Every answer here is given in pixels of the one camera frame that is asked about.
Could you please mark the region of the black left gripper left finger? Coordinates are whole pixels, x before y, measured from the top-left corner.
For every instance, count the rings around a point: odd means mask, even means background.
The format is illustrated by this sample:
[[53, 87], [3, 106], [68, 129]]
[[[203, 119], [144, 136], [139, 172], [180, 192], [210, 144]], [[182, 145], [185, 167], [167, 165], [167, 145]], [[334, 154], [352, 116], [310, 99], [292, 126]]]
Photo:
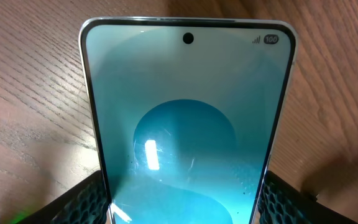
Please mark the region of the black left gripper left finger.
[[108, 219], [106, 196], [98, 170], [18, 224], [103, 224]]

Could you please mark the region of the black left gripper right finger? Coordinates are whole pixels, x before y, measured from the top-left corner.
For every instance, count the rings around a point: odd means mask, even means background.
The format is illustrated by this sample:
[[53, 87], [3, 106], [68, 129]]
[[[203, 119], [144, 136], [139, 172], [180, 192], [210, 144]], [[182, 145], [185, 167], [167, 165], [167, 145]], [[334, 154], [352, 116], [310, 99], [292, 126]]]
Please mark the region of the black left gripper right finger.
[[260, 224], [357, 224], [301, 194], [271, 171], [265, 174], [257, 209]]

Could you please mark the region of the blue screen Galaxy smartphone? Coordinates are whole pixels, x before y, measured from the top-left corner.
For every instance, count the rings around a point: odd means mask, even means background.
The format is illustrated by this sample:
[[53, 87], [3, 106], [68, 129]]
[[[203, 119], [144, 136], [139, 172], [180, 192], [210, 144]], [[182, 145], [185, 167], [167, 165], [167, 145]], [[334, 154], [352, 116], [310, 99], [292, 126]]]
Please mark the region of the blue screen Galaxy smartphone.
[[283, 21], [95, 17], [78, 36], [114, 223], [252, 223], [298, 37]]

